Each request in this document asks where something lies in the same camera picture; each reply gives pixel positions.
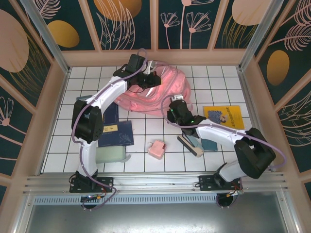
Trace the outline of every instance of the pink cloth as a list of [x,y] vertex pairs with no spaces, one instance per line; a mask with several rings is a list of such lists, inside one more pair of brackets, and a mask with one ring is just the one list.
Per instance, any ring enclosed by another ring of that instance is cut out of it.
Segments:
[[[159,66],[156,69],[157,75],[162,78],[162,85],[156,86],[149,93],[150,89],[143,92],[135,85],[116,98],[115,103],[128,111],[140,112],[155,116],[162,116],[161,102],[168,95],[182,94],[186,103],[190,103],[191,89],[185,74],[175,67]],[[170,99],[164,102],[164,112],[169,109]]]

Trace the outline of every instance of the black mounting bracket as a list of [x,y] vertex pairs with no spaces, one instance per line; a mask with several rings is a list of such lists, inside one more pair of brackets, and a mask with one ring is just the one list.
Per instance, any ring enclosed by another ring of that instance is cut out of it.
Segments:
[[[106,184],[108,186],[113,186],[113,177],[97,177],[97,181]],[[107,193],[111,193],[111,188],[104,187]],[[70,182],[70,193],[102,193],[103,187],[96,185],[92,187],[90,185],[86,185],[84,182],[81,182],[77,178],[72,178]]]
[[[240,179],[235,179],[232,182],[239,188],[242,189],[239,183]],[[210,176],[199,176],[199,183],[201,191],[229,191],[235,190],[235,186],[232,182],[224,183],[223,187],[219,187],[214,179],[214,175]]]

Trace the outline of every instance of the green sponge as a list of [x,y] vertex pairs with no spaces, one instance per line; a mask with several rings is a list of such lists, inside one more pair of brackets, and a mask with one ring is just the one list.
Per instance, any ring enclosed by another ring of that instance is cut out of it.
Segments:
[[126,162],[130,158],[131,158],[130,155],[126,157],[124,146],[96,148],[96,163],[97,164]]

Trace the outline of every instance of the grid floor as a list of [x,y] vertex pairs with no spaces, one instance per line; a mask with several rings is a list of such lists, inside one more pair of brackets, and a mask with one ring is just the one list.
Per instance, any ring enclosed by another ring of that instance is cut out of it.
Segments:
[[[41,172],[75,172],[78,166],[78,146],[71,142],[71,118],[76,97],[94,95],[104,87],[119,67],[73,67],[62,99],[57,121],[52,132],[48,153]],[[235,67],[177,66],[191,85],[194,115],[203,116],[203,106],[239,105],[245,129],[251,121]],[[119,107],[119,120],[131,120],[134,145],[126,147],[131,159],[126,163],[97,164],[99,172],[163,172],[215,171],[224,162],[236,159],[234,151],[218,145],[218,152],[205,151],[196,158],[180,142],[181,130],[163,118],[128,112]],[[148,142],[159,139],[167,144],[161,160],[147,153]]]

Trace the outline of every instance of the flower illustration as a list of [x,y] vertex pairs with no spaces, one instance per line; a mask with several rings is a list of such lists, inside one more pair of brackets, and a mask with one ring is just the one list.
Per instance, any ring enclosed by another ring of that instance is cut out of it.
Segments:
[[214,0],[181,0],[183,6],[183,12],[181,14],[181,27],[180,27],[180,49],[183,49],[183,23],[184,23],[184,14],[185,7],[191,5],[204,5],[214,2]]
[[[4,126],[4,127],[9,126],[12,129],[14,129],[14,130],[16,130],[22,134],[26,134],[25,132],[15,128],[14,126],[12,126],[10,124],[10,118],[11,118],[11,115],[13,112],[13,106],[14,106],[14,101],[12,99],[8,98],[7,102],[5,102],[4,97],[2,97],[2,96],[0,97],[0,126]],[[22,143],[15,141],[9,137],[6,137],[2,134],[0,134],[0,137],[9,141],[9,142],[15,143],[17,145],[20,145],[20,146],[23,145]]]
[[178,26],[180,24],[180,22],[178,20],[176,12],[175,13],[168,13],[167,15],[166,15],[166,13],[162,13],[161,14],[161,20],[162,20],[164,27],[165,27],[167,45],[169,46],[169,49],[171,49],[170,43],[169,43],[169,37],[168,37],[168,33],[167,33],[167,28]]
[[197,13],[193,18],[193,12],[187,14],[187,24],[190,32],[189,49],[191,49],[191,37],[192,33],[204,32],[210,30],[210,24],[208,24],[208,13]]

